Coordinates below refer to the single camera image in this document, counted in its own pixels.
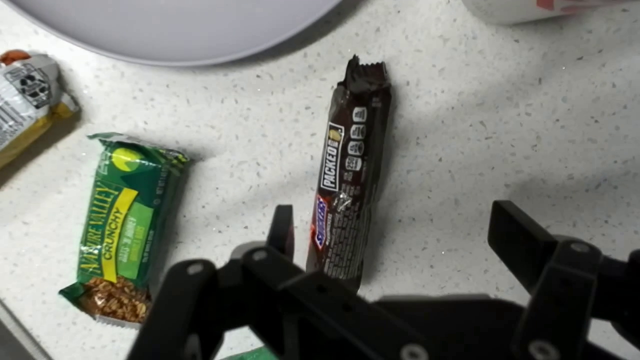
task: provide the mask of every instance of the countertop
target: countertop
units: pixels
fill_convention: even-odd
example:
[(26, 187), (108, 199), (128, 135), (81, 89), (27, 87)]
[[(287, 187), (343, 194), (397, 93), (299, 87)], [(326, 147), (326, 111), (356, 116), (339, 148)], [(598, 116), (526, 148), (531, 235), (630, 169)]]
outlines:
[[(460, 2), (354, 2), (275, 51), (214, 68), (148, 68), (71, 47), (0, 4), (0, 51), (40, 51), (81, 105), (77, 127), (0, 178), (0, 299), (55, 360), (124, 359), (133, 330), (95, 324), (58, 290), (73, 281), (100, 144), (117, 130), (196, 163), (167, 264), (265, 236), (295, 208), (303, 264), (322, 135), (351, 55), (383, 60), (395, 111), (359, 295), (526, 293), (485, 245), (492, 201), (615, 259), (640, 239), (640, 2), (501, 29)], [(640, 359), (608, 326), (592, 338)], [(221, 354), (251, 349), (243, 333)]]

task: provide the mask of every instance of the green wrapper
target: green wrapper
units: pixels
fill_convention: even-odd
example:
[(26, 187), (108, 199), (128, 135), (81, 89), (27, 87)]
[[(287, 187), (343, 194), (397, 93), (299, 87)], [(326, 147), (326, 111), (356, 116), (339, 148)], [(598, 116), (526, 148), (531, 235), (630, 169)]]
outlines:
[(139, 324), (149, 307), (148, 272), (187, 156), (93, 135), (97, 163), (80, 241), (76, 285), (60, 295), (95, 321)]

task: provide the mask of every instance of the brown candy wrapper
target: brown candy wrapper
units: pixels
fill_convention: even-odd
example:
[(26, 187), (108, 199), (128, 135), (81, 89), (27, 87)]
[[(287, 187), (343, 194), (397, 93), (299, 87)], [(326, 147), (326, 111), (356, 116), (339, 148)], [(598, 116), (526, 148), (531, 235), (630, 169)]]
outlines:
[(329, 107), (305, 269), (351, 288), (361, 278), (390, 98), (383, 65), (354, 57)]

